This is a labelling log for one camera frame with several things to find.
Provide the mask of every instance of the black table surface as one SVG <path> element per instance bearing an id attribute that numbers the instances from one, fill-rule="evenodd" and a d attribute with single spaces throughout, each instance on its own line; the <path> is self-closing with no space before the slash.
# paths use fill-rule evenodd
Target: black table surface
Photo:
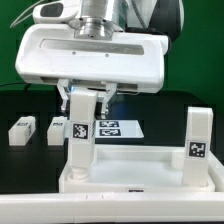
<path id="1" fill-rule="evenodd" d="M 62 115 L 57 91 L 2 91 L 0 105 L 0 194 L 58 192 L 67 145 L 47 146 L 51 120 Z M 188 106 L 208 105 L 184 92 L 119 95 L 108 119 L 138 120 L 144 145 L 184 146 Z M 214 114 L 211 151 L 224 160 L 224 116 Z M 27 146 L 10 147 L 8 130 L 21 116 L 34 116 L 37 130 Z"/>

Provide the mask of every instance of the white post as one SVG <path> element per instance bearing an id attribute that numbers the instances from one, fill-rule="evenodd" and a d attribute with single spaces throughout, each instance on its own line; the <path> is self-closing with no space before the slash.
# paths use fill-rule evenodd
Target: white post
<path id="1" fill-rule="evenodd" d="M 189 107 L 183 172 L 183 183 L 188 186 L 207 186 L 212 121 L 212 109 Z"/>
<path id="2" fill-rule="evenodd" d="M 95 108 L 98 92 L 76 89 L 71 94 L 68 163 L 74 181 L 87 181 L 95 144 Z"/>

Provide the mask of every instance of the small white block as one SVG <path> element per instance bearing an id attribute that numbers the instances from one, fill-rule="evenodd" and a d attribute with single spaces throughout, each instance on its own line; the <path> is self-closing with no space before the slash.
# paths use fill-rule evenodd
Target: small white block
<path id="1" fill-rule="evenodd" d="M 35 117 L 21 117 L 9 130 L 10 146 L 25 146 L 36 130 Z"/>
<path id="2" fill-rule="evenodd" d="M 49 146 L 59 146 L 64 144 L 66 117 L 55 117 L 47 131 L 47 141 Z"/>

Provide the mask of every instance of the metal cylinder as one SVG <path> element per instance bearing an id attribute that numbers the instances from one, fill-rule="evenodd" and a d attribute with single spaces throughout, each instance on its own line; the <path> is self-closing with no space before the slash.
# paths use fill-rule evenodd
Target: metal cylinder
<path id="1" fill-rule="evenodd" d="M 127 23 L 126 0 L 82 0 L 79 14 L 69 25 L 76 38 L 111 40 L 114 32 L 123 32 Z"/>

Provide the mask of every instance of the white block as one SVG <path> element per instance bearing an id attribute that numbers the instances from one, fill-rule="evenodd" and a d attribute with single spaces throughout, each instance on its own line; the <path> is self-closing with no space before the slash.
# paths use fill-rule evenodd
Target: white block
<path id="1" fill-rule="evenodd" d="M 21 117 L 9 130 L 10 146 L 25 146 L 36 130 L 35 117 Z"/>
<path id="2" fill-rule="evenodd" d="M 188 109 L 183 183 L 206 187 L 208 154 L 212 135 L 213 112 L 210 108 Z"/>
<path id="3" fill-rule="evenodd" d="M 47 131 L 47 141 L 49 146 L 64 144 L 66 122 L 66 117 L 54 117 Z"/>

